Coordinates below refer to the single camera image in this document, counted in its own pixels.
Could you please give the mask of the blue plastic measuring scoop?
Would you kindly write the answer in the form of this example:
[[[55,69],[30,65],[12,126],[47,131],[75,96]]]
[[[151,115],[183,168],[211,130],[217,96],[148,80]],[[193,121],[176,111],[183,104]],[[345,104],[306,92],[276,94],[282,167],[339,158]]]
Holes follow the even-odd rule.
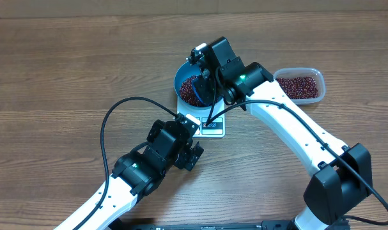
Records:
[[[200,102],[203,102],[202,92],[201,92],[202,85],[200,83],[193,83],[192,88],[193,88],[193,92],[194,92],[195,96],[197,97],[197,99]]]

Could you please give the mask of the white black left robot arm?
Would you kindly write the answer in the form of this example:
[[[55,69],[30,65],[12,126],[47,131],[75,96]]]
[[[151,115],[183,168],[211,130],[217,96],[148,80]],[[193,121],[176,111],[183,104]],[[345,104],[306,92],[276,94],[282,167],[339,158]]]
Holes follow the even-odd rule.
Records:
[[[154,122],[147,141],[117,160],[109,181],[57,229],[114,229],[113,222],[156,190],[175,166],[191,171],[203,153],[192,143],[201,122],[179,113],[174,120]]]

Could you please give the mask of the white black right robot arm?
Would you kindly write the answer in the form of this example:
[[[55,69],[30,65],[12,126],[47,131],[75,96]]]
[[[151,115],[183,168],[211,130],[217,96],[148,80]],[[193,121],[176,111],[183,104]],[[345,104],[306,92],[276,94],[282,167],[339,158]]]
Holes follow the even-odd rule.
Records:
[[[225,37],[198,45],[187,61],[201,71],[193,88],[202,104],[221,97],[227,105],[239,105],[268,125],[302,162],[311,180],[304,192],[306,207],[292,228],[328,229],[370,195],[369,151],[361,144],[349,147],[317,125],[266,68],[257,62],[244,65]]]

